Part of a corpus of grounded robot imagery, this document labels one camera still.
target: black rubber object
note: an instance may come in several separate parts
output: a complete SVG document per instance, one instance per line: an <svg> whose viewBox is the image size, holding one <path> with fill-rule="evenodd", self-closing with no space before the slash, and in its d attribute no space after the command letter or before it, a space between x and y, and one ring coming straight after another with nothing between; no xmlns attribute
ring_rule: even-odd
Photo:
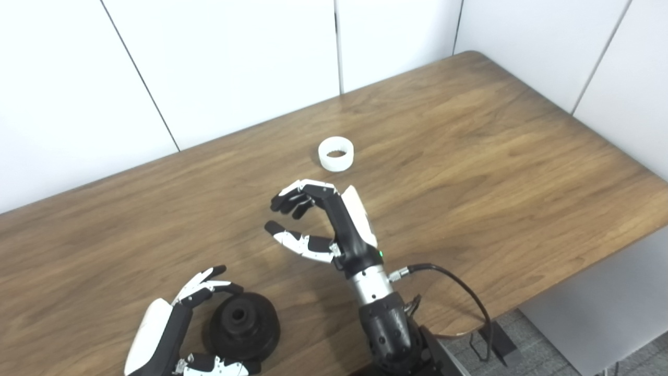
<svg viewBox="0 0 668 376"><path fill-rule="evenodd" d="M269 299L253 292L227 298L208 326L208 343L221 359L261 362L276 349L281 326Z"/></svg>

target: robotic hand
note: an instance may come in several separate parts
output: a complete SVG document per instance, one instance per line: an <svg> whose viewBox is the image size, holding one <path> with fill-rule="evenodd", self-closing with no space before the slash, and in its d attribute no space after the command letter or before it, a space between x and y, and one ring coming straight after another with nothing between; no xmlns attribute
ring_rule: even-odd
<svg viewBox="0 0 668 376"><path fill-rule="evenodd" d="M467 375L424 326L418 327L413 304L404 304L390 282L408 274L406 268L388 278L366 210L354 187L339 194L332 184L298 180L271 200L271 210L300 219L317 206L325 210L335 237L303 235L275 221L265 229L283 246L302 257L334 263L344 272L359 302L359 319L369 339L373 369L380 375Z"/></svg>
<svg viewBox="0 0 668 376"><path fill-rule="evenodd" d="M179 359L192 309L215 292L240 294L243 288L227 281L211 280L226 270L224 265L197 273L176 295L172 304L155 299L146 310L126 360L125 376L246 376L252 370L241 362L216 355L190 354Z"/></svg>

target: white cylindrical ring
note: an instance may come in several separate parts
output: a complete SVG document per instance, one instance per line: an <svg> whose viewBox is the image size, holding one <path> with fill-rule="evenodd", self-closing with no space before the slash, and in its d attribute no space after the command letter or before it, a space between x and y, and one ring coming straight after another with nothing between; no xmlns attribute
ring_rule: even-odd
<svg viewBox="0 0 668 376"><path fill-rule="evenodd" d="M344 155L340 157L330 157L329 153L333 151L340 151ZM318 147L318 155L320 156L320 163L325 170L338 173L348 169L353 164L353 155L355 149L353 143L349 139L343 137L329 137L320 143Z"/></svg>

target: wood grain surface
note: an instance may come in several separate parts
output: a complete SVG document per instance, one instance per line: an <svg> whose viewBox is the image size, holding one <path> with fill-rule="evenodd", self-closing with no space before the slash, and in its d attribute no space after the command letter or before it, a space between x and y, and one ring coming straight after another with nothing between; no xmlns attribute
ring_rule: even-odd
<svg viewBox="0 0 668 376"><path fill-rule="evenodd" d="M317 161L355 144L348 171ZM668 185L484 56L468 52L0 216L0 374L121 375L143 313L196 272L271 299L281 342L264 375L344 375L368 362L343 275L263 225L331 235L322 211L269 210L296 179L356 186L386 269L433 262L501 315L668 223ZM420 292L417 321L482 324L453 282ZM195 311L182 353L222 300Z"/></svg>

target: gray carpet floor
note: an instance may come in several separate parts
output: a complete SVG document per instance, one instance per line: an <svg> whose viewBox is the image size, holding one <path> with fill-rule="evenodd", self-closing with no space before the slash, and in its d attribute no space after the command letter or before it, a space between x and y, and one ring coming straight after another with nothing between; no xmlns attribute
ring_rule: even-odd
<svg viewBox="0 0 668 376"><path fill-rule="evenodd" d="M444 342L471 376L580 376L568 361L547 341L519 311L498 319L524 357L521 364L509 369L496 358L489 363L478 361L468 345L468 337ZM485 342L476 334L474 345L484 354ZM608 375L615 374L614 365ZM619 362L619 376L668 376L668 333Z"/></svg>

